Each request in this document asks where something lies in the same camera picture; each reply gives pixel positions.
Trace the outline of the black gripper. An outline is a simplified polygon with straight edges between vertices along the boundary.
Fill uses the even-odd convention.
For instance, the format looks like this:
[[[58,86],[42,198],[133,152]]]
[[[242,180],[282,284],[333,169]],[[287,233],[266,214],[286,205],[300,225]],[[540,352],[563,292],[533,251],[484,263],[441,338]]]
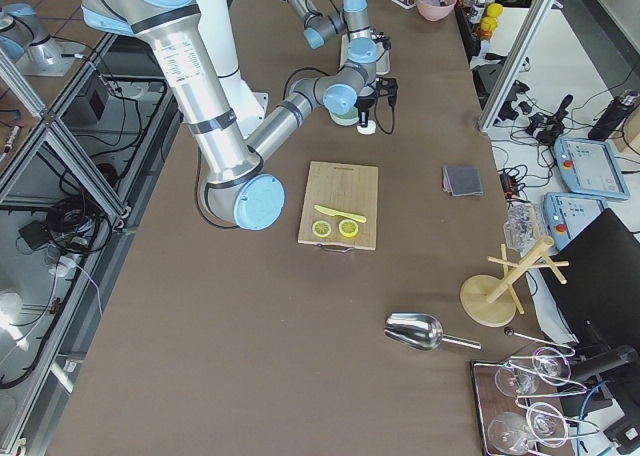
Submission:
[[[358,110],[358,127],[367,128],[369,125],[370,109],[377,100],[376,84],[372,83],[363,88],[355,103]]]

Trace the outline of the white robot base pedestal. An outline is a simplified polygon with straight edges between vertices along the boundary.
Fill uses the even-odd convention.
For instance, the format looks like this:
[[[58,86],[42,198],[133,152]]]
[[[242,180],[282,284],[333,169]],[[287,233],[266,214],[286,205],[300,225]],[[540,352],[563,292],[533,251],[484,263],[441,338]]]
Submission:
[[[265,118],[268,94],[253,92],[241,75],[227,0],[196,2],[201,12],[199,33],[247,139]]]

